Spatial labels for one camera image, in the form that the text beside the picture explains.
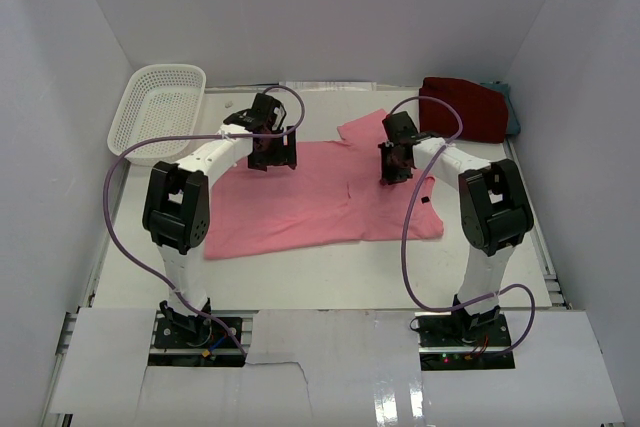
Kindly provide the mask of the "pink t shirt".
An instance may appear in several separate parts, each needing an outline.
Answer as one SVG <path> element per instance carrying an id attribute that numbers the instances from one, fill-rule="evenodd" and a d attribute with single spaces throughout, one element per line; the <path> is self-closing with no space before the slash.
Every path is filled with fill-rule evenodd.
<path id="1" fill-rule="evenodd" d="M 211 190 L 204 257 L 225 260 L 356 241 L 438 239 L 444 223 L 428 203 L 405 219 L 412 193 L 431 196 L 435 179 L 380 182 L 377 110 L 338 127 L 337 141 L 300 142 L 298 166 L 266 172 L 246 162 L 228 170 Z"/>

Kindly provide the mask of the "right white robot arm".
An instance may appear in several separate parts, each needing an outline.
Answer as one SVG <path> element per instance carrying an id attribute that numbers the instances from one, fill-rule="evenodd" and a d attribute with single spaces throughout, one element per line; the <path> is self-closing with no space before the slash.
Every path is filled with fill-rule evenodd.
<path id="1" fill-rule="evenodd" d="M 448 320 L 459 343 L 475 345 L 486 336 L 488 325 L 499 318 L 499 296 L 512 289 L 502 286 L 507 264 L 534 226 L 519 168 L 510 159 L 486 160 L 455 147 L 452 139 L 420 132 L 406 112 L 387 115 L 382 125 L 387 140 L 378 145 L 381 183 L 403 183 L 415 170 L 422 172 L 401 231 L 400 262 L 406 291 L 420 309 L 434 313 L 438 320 Z M 413 208 L 431 174 L 457 190 L 460 224 L 469 245 L 461 287 L 446 308 L 421 302 L 408 272 L 407 242 Z"/>

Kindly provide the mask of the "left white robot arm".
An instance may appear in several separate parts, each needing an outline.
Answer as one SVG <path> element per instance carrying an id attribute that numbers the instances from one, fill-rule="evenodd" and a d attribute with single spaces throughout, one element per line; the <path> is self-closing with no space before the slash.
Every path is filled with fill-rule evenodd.
<path id="1" fill-rule="evenodd" d="M 149 179 L 142 224 L 158 247 L 170 282 L 160 311 L 171 331 L 191 346 L 211 338 L 210 300 L 196 257 L 210 227 L 210 194 L 216 181 L 245 159 L 250 169 L 297 166 L 294 129 L 284 125 L 281 101 L 255 95 L 252 105 L 229 115 L 215 134 L 188 156 L 156 163 Z"/>

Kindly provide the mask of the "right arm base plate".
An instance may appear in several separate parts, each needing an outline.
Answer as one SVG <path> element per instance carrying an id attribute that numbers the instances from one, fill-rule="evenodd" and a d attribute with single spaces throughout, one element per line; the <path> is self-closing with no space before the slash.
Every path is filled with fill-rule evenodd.
<path id="1" fill-rule="evenodd" d="M 423 372 L 513 370 L 511 336 L 504 314 L 471 332 L 459 330 L 449 315 L 419 315 L 409 323 L 418 335 Z"/>

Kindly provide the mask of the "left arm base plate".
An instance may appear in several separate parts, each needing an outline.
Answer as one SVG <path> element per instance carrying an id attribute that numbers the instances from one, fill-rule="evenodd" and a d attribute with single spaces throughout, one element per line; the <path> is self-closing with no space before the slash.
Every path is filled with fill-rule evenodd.
<path id="1" fill-rule="evenodd" d="M 161 314 L 157 315 L 148 356 L 152 367 L 241 368 L 244 356 L 223 327 L 217 323 L 204 326 L 195 340 L 185 340 Z"/>

